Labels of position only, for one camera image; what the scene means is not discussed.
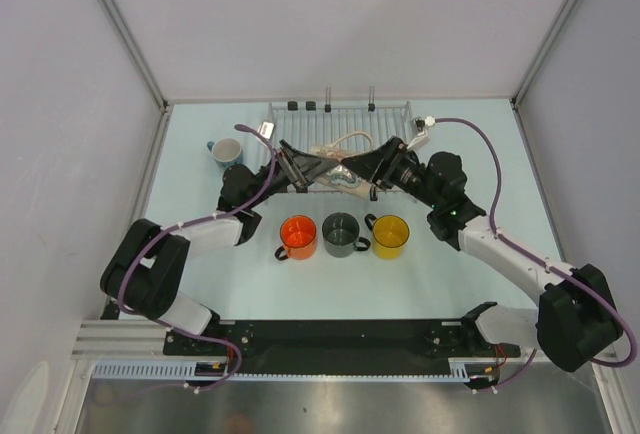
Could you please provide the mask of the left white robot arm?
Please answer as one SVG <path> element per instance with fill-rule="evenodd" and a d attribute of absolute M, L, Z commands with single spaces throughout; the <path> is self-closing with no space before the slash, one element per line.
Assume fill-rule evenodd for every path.
<path fill-rule="evenodd" d="M 122 312 L 186 332 L 187 343 L 199 353 L 214 351 L 221 330 L 211 322 L 218 314 L 180 293 L 187 261 L 246 243 L 261 221 L 255 206 L 289 186 L 306 188 L 339 165 L 337 158 L 301 152 L 282 140 L 256 173 L 243 164 L 227 167 L 213 213 L 166 228 L 136 220 L 106 267 L 101 290 Z"/>

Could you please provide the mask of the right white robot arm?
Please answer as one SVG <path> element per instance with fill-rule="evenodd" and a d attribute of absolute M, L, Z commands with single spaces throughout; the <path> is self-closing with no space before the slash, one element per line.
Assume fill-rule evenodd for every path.
<path fill-rule="evenodd" d="M 398 137 L 380 148 L 342 160 L 357 176 L 383 190 L 397 187 L 430 207 L 434 235 L 493 268 L 524 292 L 532 310 L 495 305 L 463 327 L 461 342 L 473 355 L 497 343 L 541 350 L 558 368 L 574 372 L 621 337 L 630 342 L 624 365 L 637 355 L 637 341 L 619 315 L 604 274 L 587 264 L 575 268 L 528 251 L 509 240 L 493 218 L 465 194 L 467 177 L 459 156 L 437 152 L 428 163 Z"/>

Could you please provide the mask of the metal wire dish rack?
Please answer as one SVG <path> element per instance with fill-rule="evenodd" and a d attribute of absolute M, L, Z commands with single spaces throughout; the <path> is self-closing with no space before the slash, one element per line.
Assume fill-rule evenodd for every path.
<path fill-rule="evenodd" d="M 308 152 L 312 145 L 331 143 L 354 131 L 364 131 L 373 138 L 378 148 L 390 137 L 397 136 L 408 142 L 411 139 L 409 121 L 413 117 L 411 103 L 378 102 L 375 89 L 369 90 L 369 98 L 363 103 L 334 102 L 331 89 L 325 91 L 325 99 L 316 101 L 287 101 L 271 103 L 266 121 L 275 124 L 270 139 L 277 144 L 284 139 L 294 148 Z M 341 145 L 342 149 L 361 154 L 366 152 L 363 137 L 353 137 Z"/>

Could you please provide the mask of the beige patterned cup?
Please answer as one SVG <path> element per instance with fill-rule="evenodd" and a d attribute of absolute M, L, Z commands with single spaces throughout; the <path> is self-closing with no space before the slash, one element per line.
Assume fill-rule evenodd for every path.
<path fill-rule="evenodd" d="M 344 142 L 353 137 L 363 137 L 367 142 L 366 151 L 372 149 L 373 138 L 371 137 L 371 135 L 364 131 L 354 131 L 338 138 L 331 143 L 312 145 L 309 149 L 309 153 L 321 158 L 341 161 L 346 157 L 356 155 L 356 152 L 341 148 L 341 145 Z M 322 174 L 319 178 L 316 179 L 316 182 L 333 190 L 341 191 L 361 199 L 368 199 L 370 197 L 371 184 L 347 169 L 342 164 L 338 164 L 336 167 Z"/>

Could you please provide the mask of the orange cup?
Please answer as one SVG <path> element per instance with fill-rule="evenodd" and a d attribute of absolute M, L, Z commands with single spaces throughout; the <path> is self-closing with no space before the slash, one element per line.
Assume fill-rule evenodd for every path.
<path fill-rule="evenodd" d="M 280 229 L 281 246 L 275 251 L 278 261 L 306 260 L 316 251 L 317 228 L 312 219 L 296 215 L 286 219 Z"/>

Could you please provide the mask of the yellow cup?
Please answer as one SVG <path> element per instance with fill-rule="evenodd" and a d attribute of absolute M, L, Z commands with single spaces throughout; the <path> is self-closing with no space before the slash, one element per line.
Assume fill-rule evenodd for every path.
<path fill-rule="evenodd" d="M 376 217 L 367 214 L 364 222 L 372 235 L 373 253 L 380 259 L 393 260 L 401 256 L 410 237 L 406 221 L 395 215 Z"/>

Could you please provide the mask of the grey cup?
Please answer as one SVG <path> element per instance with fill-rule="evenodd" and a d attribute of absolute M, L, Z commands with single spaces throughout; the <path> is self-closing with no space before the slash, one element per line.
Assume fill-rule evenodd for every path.
<path fill-rule="evenodd" d="M 371 241 L 360 235 L 358 220 L 345 212 L 332 213 L 322 223 L 326 252 L 335 258 L 345 258 L 354 252 L 366 252 Z"/>

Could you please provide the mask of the blue floral cup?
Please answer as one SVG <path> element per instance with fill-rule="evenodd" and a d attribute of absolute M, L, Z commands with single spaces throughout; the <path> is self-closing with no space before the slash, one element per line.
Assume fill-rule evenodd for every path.
<path fill-rule="evenodd" d="M 221 169 L 243 163 L 244 151 L 241 143 L 235 139 L 225 138 L 219 141 L 208 141 L 207 150 Z"/>

